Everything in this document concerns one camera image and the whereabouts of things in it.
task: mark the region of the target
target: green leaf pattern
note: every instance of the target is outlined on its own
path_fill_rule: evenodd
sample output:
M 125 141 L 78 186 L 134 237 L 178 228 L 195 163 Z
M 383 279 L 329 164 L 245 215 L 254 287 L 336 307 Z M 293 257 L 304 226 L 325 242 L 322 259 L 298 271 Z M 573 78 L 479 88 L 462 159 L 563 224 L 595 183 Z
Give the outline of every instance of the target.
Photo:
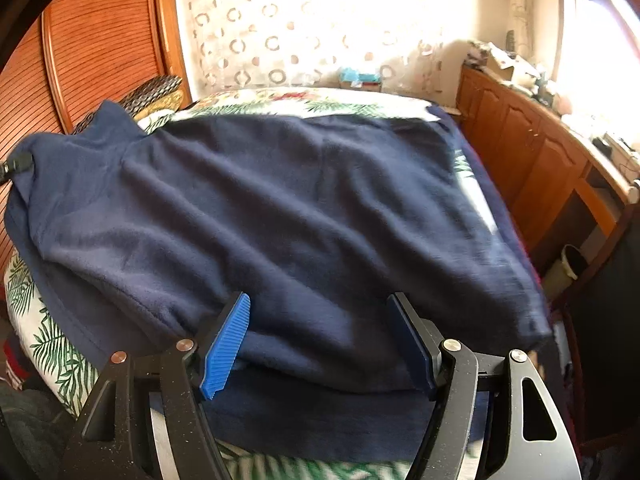
M 376 103 L 352 104 L 333 100 L 309 100 L 306 101 L 306 111 L 310 114 L 353 114 L 365 117 L 384 118 L 386 114 L 383 108 Z
M 246 103 L 212 106 L 207 108 L 196 108 L 191 117 L 208 115 L 238 115 L 238 114 L 259 114 L 265 109 L 267 101 L 256 99 Z
M 233 480 L 404 480 L 409 462 L 320 462 L 253 453 L 217 442 Z
M 98 380 L 98 370 L 69 342 L 44 304 L 39 313 L 42 318 L 38 333 L 29 346 L 32 361 L 41 374 L 54 378 L 56 387 L 52 390 L 69 412 L 78 416 Z
M 4 287 L 7 306 L 14 316 L 23 316 L 29 309 L 35 285 L 27 264 L 20 258 L 12 258 L 7 268 Z
M 155 130 L 156 128 L 160 128 L 160 126 L 164 126 L 165 124 L 168 123 L 168 121 L 171 120 L 171 115 L 164 115 L 161 117 L 158 117 L 157 119 L 152 120 L 146 127 L 145 127 L 145 131 L 150 134 L 153 132 L 153 130 Z
M 462 150 L 456 150 L 454 153 L 453 171 L 459 178 L 476 178 Z

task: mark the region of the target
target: cabinet door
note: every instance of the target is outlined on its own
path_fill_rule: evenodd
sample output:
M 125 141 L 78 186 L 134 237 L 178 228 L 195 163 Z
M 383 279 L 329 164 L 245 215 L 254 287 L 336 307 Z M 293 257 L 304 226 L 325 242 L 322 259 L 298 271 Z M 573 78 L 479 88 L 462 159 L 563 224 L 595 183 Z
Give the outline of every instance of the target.
M 456 107 L 462 114 L 460 129 L 468 138 L 476 121 L 478 112 L 480 85 L 478 75 L 473 70 L 463 67 L 460 76 L 460 86 L 458 87 L 458 97 Z
M 587 163 L 571 134 L 559 124 L 544 119 L 539 132 L 538 156 L 511 207 L 528 250 L 551 227 Z
M 505 204 L 511 206 L 542 145 L 538 132 L 540 116 L 532 103 L 507 94 L 504 115 L 498 123 L 494 118 L 494 124 L 499 129 L 498 141 L 488 159 L 487 170 Z
M 504 110 L 504 91 L 492 81 L 480 83 L 481 87 L 476 93 L 478 97 L 476 119 L 466 138 L 476 150 L 482 163 L 488 166 L 500 133 L 498 125 Z

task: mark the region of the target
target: cardboard box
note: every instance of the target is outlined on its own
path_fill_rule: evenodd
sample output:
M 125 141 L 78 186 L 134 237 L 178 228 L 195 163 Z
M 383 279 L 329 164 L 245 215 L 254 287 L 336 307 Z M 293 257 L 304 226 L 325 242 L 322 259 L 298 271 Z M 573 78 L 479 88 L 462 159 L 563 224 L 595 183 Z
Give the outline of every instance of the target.
M 535 85 L 540 73 L 520 56 L 511 59 L 507 53 L 490 43 L 490 54 L 486 60 L 486 70 L 490 70 L 498 79 L 510 81 L 523 88 Z

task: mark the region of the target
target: wooden wardrobe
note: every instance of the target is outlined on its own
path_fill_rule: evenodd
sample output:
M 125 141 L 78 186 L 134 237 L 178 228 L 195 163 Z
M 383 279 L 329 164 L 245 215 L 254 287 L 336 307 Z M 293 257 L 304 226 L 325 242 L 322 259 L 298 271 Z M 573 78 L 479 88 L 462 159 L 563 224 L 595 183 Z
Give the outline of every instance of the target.
M 161 74 L 186 81 L 175 0 L 53 0 L 0 73 L 0 160 L 25 135 L 69 134 L 103 100 Z M 13 250 L 9 190 L 0 188 L 2 272 Z

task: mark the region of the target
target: metal screw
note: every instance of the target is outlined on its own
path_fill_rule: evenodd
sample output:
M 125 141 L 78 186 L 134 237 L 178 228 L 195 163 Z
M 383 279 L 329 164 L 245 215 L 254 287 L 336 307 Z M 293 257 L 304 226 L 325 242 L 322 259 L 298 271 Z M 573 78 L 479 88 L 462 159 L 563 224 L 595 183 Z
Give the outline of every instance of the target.
M 524 363 L 528 358 L 522 350 L 511 350 L 511 359 L 513 359 L 517 363 Z
M 111 355 L 111 362 L 115 365 L 123 363 L 127 359 L 127 353 L 122 350 L 118 350 Z
M 457 352 L 462 348 L 460 341 L 456 341 L 455 339 L 445 339 L 442 342 L 442 346 L 449 350 L 449 352 Z
M 188 352 L 193 348 L 193 341 L 191 339 L 180 339 L 180 341 L 175 344 L 175 347 L 180 352 Z

